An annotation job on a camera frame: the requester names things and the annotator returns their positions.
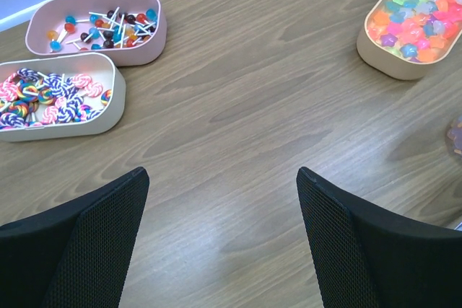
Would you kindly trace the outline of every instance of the pink container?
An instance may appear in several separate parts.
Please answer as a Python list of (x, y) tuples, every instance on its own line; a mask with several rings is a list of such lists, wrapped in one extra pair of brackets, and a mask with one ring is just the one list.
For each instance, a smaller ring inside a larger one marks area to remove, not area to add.
[[(51, 0), (42, 5), (30, 20), (26, 33), (26, 46), (30, 52), (40, 57), (79, 53), (74, 45), (65, 42), (79, 38), (82, 32), (88, 32), (88, 29), (94, 26), (90, 22), (77, 23), (76, 32), (68, 34), (63, 39), (61, 42), (63, 48), (59, 52), (51, 52), (50, 40), (46, 36), (47, 31), (55, 30), (60, 33), (66, 16), (71, 15), (79, 21), (89, 19), (88, 12), (107, 13), (118, 6), (122, 12), (128, 13), (145, 13), (146, 10), (153, 9), (157, 14), (157, 28), (153, 36), (141, 45), (96, 51), (110, 57), (117, 66), (142, 65), (156, 59), (163, 51), (167, 39), (167, 20), (159, 0)], [(91, 43), (78, 42), (77, 44), (89, 49), (91, 46)]]

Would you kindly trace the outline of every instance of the beige container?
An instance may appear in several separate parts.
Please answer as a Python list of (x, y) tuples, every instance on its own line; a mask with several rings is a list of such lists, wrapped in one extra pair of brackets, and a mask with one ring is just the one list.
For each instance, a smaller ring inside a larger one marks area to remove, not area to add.
[[(93, 109), (103, 109), (103, 112), (92, 120), (80, 123), (50, 124), (30, 128), (0, 130), (0, 141), (18, 142), (93, 135), (111, 129), (121, 119), (125, 107), (125, 80), (114, 63), (104, 54), (80, 53), (55, 58), (10, 61), (0, 64), (0, 76), (7, 78), (8, 75), (23, 67), (40, 71), (44, 74), (51, 72), (66, 74), (67, 76), (89, 74), (93, 81), (103, 85), (104, 90), (112, 89), (112, 97), (104, 108), (100, 97), (84, 98), (84, 103)], [(45, 105), (40, 105), (36, 112), (37, 121), (41, 121), (41, 115), (45, 108)]]
[(379, 0), (378, 3), (369, 12), (369, 14), (367, 14), (364, 25), (362, 26), (357, 38), (358, 53), (366, 63), (376, 68), (377, 70), (382, 71), (384, 74), (394, 77), (395, 79), (420, 79), (425, 76), (436, 64), (446, 58), (449, 52), (451, 52), (453, 46), (456, 44), (459, 37), (462, 35), (462, 31), (460, 31), (455, 38), (451, 39), (453, 42), (449, 45), (446, 53), (436, 61), (433, 61), (432, 63), (417, 63), (413, 61), (407, 61), (404, 58), (395, 56), (388, 52), (385, 48), (381, 47), (374, 40), (372, 40), (367, 34), (367, 26), (372, 21), (372, 15), (378, 8), (384, 6), (386, 1), (387, 0)]

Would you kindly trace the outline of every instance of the black mesh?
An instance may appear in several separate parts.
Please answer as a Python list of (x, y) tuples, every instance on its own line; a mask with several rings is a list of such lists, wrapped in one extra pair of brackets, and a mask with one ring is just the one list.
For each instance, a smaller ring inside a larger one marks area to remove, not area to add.
[(146, 175), (81, 213), (43, 308), (118, 306), (148, 187)]
[(348, 210), (302, 170), (297, 186), (324, 307), (379, 307)]

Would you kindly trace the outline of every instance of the table surface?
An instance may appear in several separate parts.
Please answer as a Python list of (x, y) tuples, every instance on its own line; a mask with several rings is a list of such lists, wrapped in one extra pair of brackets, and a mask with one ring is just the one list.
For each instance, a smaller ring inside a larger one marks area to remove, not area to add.
[[(321, 307), (295, 177), (307, 166), (396, 213), (462, 215), (457, 45), (423, 80), (366, 65), (377, 0), (161, 0), (164, 53), (122, 68), (126, 111), (99, 136), (0, 144), (0, 224), (144, 166), (151, 188), (121, 307)], [(0, 60), (32, 58), (27, 24)]]

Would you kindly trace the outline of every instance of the swirl lollipop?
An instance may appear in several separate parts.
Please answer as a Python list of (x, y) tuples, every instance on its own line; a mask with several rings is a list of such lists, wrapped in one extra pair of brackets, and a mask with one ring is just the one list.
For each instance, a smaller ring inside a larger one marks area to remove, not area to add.
[(97, 116), (99, 116), (102, 112), (103, 112), (103, 110), (91, 110), (90, 113), (88, 113), (87, 119), (86, 119), (86, 120), (95, 119), (95, 118), (96, 118)]
[(71, 78), (72, 84), (77, 88), (85, 88), (89, 83), (93, 82), (91, 76), (78, 74)]
[(17, 99), (18, 87), (14, 83), (4, 82), (0, 85), (0, 99), (15, 101)]
[(89, 97), (99, 97), (101, 93), (103, 93), (103, 85), (99, 82), (90, 82), (84, 88), (84, 94), (81, 94), (80, 96), (83, 97), (87, 95)]
[(48, 106), (42, 114), (43, 124), (54, 124), (58, 118), (58, 108), (56, 106)]
[(53, 93), (50, 88), (43, 88), (38, 93), (38, 102), (44, 105), (54, 104), (56, 98), (53, 96)]
[(8, 107), (8, 112), (26, 118), (29, 114), (29, 105), (24, 101), (15, 101)]
[(101, 94), (101, 103), (106, 106), (109, 103), (110, 97), (113, 95), (113, 90), (108, 89)]
[(4, 113), (0, 116), (0, 125), (2, 126), (12, 126), (15, 128), (22, 128), (24, 126), (24, 118), (21, 118), (14, 113)]
[(60, 107), (58, 110), (58, 122), (69, 123), (75, 118), (75, 109), (69, 106)]
[(28, 68), (19, 69), (17, 74), (22, 76), (24, 79), (33, 82), (36, 82), (40, 79), (40, 75), (37, 73), (37, 71)]
[(23, 83), (17, 91), (18, 98), (24, 102), (35, 102), (38, 100), (38, 89), (33, 83)]

